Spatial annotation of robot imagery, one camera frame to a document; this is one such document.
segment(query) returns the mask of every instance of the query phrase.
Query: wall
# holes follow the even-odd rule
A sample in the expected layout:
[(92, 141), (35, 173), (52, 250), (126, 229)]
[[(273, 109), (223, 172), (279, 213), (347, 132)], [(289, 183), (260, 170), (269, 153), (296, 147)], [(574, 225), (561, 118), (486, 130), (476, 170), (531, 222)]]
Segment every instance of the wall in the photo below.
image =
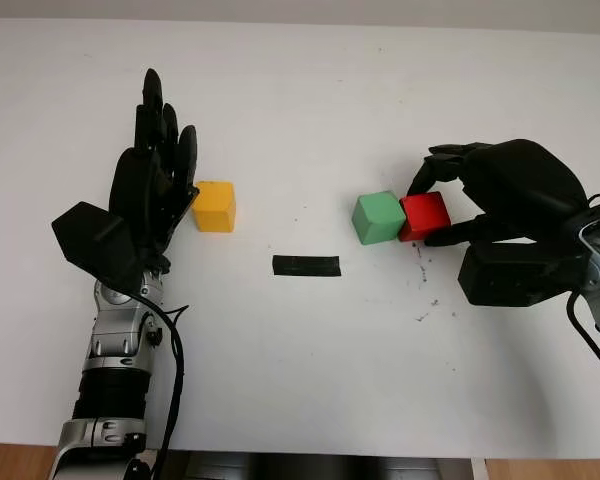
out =
[(404, 25), (600, 34), (600, 0), (0, 0), (0, 17)]

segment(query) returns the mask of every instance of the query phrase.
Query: black tape strip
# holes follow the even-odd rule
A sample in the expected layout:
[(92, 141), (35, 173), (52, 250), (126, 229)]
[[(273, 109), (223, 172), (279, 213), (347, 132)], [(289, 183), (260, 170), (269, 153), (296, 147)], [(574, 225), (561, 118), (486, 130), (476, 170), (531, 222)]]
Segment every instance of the black tape strip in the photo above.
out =
[(340, 257), (273, 256), (273, 274), (295, 277), (340, 277)]

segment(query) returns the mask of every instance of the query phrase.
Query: white table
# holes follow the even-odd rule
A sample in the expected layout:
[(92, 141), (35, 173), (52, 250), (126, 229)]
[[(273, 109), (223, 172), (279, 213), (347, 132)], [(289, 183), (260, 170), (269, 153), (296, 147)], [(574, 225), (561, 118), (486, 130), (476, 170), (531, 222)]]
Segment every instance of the white table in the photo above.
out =
[[(599, 192), (600, 36), (136, 21), (0, 20), (0, 442), (55, 444), (70, 417), (93, 280), (50, 222), (106, 207), (150, 66), (198, 128), (197, 179), (238, 202), (233, 234), (187, 216), (168, 251), (165, 305), (194, 305), (174, 448), (600, 457), (600, 365), (565, 297), (473, 307), (463, 246), (364, 247), (350, 222), (437, 143), (531, 138)], [(343, 276), (275, 277), (272, 254), (340, 255)], [(163, 348), (153, 445), (172, 374)]]

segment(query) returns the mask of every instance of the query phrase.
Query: green cube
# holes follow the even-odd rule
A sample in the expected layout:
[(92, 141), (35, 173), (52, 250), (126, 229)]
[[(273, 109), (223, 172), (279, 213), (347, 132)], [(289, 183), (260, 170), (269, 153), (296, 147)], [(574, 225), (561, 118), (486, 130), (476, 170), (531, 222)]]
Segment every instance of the green cube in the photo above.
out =
[(360, 242), (369, 245), (396, 238), (407, 217), (398, 198), (387, 191), (359, 196), (352, 220)]

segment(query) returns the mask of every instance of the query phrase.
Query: cube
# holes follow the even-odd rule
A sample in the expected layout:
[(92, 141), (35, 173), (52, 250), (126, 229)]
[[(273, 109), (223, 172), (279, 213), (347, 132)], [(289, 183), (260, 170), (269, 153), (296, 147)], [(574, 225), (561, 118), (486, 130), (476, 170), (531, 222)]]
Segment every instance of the cube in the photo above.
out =
[(198, 182), (200, 193), (191, 206), (201, 232), (232, 232), (236, 218), (236, 198), (229, 182)]
[(393, 240), (405, 219), (398, 197), (388, 191), (359, 196), (352, 218), (363, 245)]
[(451, 225), (440, 192), (409, 195), (400, 199), (400, 205), (407, 215), (398, 235), (401, 242), (424, 240), (436, 230)]

